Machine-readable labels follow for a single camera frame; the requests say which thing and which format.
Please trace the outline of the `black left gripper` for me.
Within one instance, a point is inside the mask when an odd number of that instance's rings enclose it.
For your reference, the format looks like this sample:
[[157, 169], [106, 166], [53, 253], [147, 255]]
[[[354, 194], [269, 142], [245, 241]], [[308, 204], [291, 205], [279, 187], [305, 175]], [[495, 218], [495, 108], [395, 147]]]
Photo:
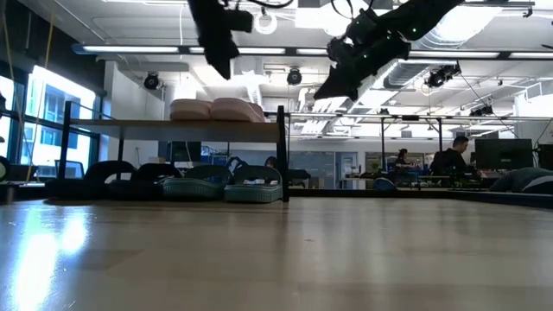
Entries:
[[239, 56], [226, 21], [228, 8], [219, 0], [188, 0], [198, 44], [204, 48], [207, 63], [224, 79], [231, 78], [231, 61]]

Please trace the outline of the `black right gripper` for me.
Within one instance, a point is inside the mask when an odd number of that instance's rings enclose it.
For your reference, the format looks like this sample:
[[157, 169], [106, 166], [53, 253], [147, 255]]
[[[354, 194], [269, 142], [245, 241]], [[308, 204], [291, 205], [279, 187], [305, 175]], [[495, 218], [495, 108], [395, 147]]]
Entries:
[[361, 9], [346, 28], [345, 34], [333, 38], [327, 45], [328, 58], [343, 67], [343, 72], [330, 71], [315, 92], [314, 99], [359, 98], [361, 82], [395, 58], [406, 59], [410, 44], [396, 30], [384, 26], [372, 10]]

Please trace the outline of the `black rubber slide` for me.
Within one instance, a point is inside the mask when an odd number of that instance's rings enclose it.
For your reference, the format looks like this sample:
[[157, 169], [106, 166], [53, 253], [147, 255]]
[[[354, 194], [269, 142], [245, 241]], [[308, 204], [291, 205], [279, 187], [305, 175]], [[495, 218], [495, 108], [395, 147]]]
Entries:
[[60, 200], [100, 200], [109, 196], [106, 180], [117, 174], [135, 174], [137, 169], [125, 161], [93, 164], [82, 179], [54, 179], [45, 184], [50, 198]]
[[182, 172], [167, 163], [146, 163], [130, 175], [129, 180], [113, 180], [108, 184], [112, 200], [160, 200], [163, 182], [181, 178]]

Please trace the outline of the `green rubber slide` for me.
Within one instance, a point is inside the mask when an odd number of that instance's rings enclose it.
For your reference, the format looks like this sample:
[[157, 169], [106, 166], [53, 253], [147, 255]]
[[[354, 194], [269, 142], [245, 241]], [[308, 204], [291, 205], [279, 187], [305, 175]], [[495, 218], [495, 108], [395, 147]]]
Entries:
[[282, 176], [270, 167], [241, 166], [234, 171], [232, 184], [224, 189], [228, 202], [266, 204], [283, 199]]
[[183, 177], [165, 180], [162, 190], [163, 195], [170, 199], [221, 200], [232, 179], [227, 167], [204, 165], [190, 168]]

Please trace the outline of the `black ceiling-mounted device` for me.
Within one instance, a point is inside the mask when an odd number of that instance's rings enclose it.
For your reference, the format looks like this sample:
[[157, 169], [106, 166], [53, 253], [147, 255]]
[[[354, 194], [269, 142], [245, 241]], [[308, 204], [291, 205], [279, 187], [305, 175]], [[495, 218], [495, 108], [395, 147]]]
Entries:
[[444, 65], [437, 70], [431, 71], [424, 84], [430, 89], [438, 88], [459, 74], [461, 74], [461, 67], [458, 63], [455, 65]]

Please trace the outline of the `long ceiling light fixture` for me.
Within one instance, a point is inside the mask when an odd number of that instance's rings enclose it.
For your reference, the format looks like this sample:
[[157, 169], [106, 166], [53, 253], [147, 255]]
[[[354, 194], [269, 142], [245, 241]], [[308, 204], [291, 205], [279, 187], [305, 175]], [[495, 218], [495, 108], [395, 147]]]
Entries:
[[[185, 55], [204, 54], [204, 48], [194, 46], [132, 46], [132, 45], [86, 45], [73, 44], [76, 54], [147, 54], [147, 55]], [[255, 48], [239, 47], [238, 52], [252, 56], [283, 55], [288, 57], [326, 57], [325, 48]], [[550, 60], [553, 50], [549, 51], [477, 51], [468, 49], [454, 50], [411, 50], [410, 59], [452, 59], [452, 60]]]

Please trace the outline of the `blue chair back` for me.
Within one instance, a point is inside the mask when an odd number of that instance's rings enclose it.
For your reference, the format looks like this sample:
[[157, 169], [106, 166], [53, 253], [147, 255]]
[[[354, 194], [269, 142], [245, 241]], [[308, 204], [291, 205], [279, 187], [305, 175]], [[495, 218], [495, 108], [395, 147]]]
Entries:
[[377, 191], [395, 191], [397, 188], [391, 180], [384, 177], [378, 177], [374, 180], [372, 189]]

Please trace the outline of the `large dark monitor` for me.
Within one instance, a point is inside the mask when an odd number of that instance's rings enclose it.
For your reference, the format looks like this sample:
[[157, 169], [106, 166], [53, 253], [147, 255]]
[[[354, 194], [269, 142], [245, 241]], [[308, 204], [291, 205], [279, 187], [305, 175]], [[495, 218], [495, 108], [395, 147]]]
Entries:
[[514, 170], [534, 165], [531, 139], [476, 139], [474, 152], [478, 169]]

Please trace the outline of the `dark cloth bundle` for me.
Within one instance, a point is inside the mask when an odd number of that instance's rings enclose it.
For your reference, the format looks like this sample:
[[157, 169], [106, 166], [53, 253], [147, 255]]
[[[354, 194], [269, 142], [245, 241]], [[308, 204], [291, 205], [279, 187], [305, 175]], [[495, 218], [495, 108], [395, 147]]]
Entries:
[[521, 168], [496, 180], [490, 192], [553, 195], [553, 170]]

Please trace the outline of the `silver air duct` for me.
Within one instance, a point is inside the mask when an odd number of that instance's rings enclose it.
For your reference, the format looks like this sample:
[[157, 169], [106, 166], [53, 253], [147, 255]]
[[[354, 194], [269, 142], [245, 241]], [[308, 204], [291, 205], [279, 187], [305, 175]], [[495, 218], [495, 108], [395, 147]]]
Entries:
[[[412, 49], [457, 49], [480, 33], [501, 11], [500, 7], [458, 6], [449, 11], [425, 36], [411, 44]], [[407, 86], [428, 64], [397, 63], [384, 78], [384, 87]]]

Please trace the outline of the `black background rack frame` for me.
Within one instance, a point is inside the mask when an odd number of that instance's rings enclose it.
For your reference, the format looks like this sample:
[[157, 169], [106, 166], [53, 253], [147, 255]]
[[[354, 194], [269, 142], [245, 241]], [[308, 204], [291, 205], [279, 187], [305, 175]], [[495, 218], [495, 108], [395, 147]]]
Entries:
[[460, 136], [469, 148], [478, 139], [528, 139], [532, 147], [553, 143], [553, 116], [455, 116], [423, 114], [345, 114], [268, 111], [265, 121], [275, 128], [276, 141], [287, 149], [310, 143], [312, 149], [376, 152], [383, 162], [398, 149], [431, 155], [449, 148]]

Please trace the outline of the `wooden shelf with black frame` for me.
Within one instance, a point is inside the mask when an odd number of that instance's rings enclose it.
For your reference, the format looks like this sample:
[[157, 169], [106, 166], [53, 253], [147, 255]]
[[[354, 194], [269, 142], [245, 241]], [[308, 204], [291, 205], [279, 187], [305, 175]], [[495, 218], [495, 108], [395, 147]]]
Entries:
[[164, 142], [227, 142], [227, 143], [274, 143], [276, 145], [277, 170], [283, 178], [283, 201], [289, 202], [288, 154], [286, 120], [290, 114], [280, 105], [276, 111], [267, 111], [265, 116], [275, 116], [274, 123], [247, 123], [234, 121], [171, 121], [116, 119], [104, 113], [99, 119], [72, 118], [73, 101], [64, 103], [61, 124], [60, 163], [56, 178], [66, 177], [69, 134], [85, 129], [88, 134], [117, 138], [118, 160], [123, 159], [124, 141]]

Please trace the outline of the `black aluminium table frame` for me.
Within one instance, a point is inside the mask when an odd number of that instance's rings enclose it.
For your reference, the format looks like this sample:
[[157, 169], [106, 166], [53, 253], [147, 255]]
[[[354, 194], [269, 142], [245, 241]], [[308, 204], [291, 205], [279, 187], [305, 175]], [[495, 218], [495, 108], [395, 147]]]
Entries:
[[553, 210], [553, 195], [511, 194], [475, 191], [435, 190], [346, 190], [346, 189], [290, 189], [290, 197], [316, 198], [385, 198], [421, 200], [465, 200], [507, 206], [535, 207]]

